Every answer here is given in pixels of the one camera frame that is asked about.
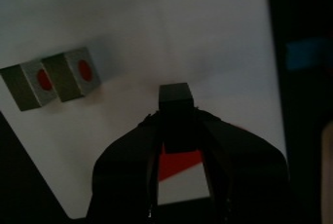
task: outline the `black object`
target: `black object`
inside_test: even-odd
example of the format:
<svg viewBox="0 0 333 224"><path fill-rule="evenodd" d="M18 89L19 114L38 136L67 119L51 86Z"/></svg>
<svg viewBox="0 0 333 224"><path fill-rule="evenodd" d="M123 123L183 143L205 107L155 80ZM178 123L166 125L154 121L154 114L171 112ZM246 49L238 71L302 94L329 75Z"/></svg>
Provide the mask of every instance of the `black object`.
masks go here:
<svg viewBox="0 0 333 224"><path fill-rule="evenodd" d="M167 152L202 151L211 223L305 223L281 152L195 108L186 83L161 86L159 106L96 162L88 223L163 223L157 200L162 140Z"/></svg>

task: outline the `red triangle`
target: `red triangle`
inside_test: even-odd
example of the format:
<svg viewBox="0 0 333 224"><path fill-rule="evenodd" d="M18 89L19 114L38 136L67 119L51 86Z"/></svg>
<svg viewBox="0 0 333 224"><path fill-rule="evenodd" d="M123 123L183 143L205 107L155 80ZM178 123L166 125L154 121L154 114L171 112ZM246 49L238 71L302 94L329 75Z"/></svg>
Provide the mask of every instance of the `red triangle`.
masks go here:
<svg viewBox="0 0 333 224"><path fill-rule="evenodd" d="M161 155L159 180L165 180L202 162L199 151Z"/></svg>

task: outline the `cube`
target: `cube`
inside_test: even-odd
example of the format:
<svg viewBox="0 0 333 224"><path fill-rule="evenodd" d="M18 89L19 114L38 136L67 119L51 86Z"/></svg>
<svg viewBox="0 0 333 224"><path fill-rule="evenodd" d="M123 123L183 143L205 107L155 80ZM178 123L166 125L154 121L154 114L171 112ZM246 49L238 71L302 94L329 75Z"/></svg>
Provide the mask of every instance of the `cube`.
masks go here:
<svg viewBox="0 0 333 224"><path fill-rule="evenodd" d="M3 68L0 73L22 111L42 107L58 97L39 59Z"/></svg>
<svg viewBox="0 0 333 224"><path fill-rule="evenodd" d="M88 95L100 85L86 48L46 57L42 62L62 102Z"/></svg>

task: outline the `white surface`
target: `white surface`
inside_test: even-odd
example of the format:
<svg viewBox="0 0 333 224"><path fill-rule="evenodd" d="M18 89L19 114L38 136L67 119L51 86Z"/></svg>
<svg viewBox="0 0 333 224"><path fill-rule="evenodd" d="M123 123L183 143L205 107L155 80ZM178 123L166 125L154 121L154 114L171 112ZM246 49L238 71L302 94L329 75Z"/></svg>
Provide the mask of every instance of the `white surface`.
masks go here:
<svg viewBox="0 0 333 224"><path fill-rule="evenodd" d="M102 78L87 98L27 112L0 80L0 109L71 218L86 215L94 163L158 109L161 84L187 82L201 109L285 153L266 0L0 5L1 68L86 46Z"/></svg>

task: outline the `red dot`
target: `red dot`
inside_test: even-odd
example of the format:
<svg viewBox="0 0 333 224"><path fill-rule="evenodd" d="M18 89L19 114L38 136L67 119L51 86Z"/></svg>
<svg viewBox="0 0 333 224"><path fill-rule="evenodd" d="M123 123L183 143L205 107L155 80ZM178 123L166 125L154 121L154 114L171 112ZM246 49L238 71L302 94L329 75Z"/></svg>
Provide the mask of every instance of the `red dot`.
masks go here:
<svg viewBox="0 0 333 224"><path fill-rule="evenodd" d="M47 73L44 71L44 69L40 69L36 73L36 79L38 79L38 83L39 86L42 87L43 90L46 91L51 91L52 90L52 84L51 81L48 79Z"/></svg>
<svg viewBox="0 0 333 224"><path fill-rule="evenodd" d="M84 81L91 81L92 80L92 71L91 71L91 68L90 68L87 61L83 59L78 62L78 70L79 70L79 74L80 74L82 79Z"/></svg>

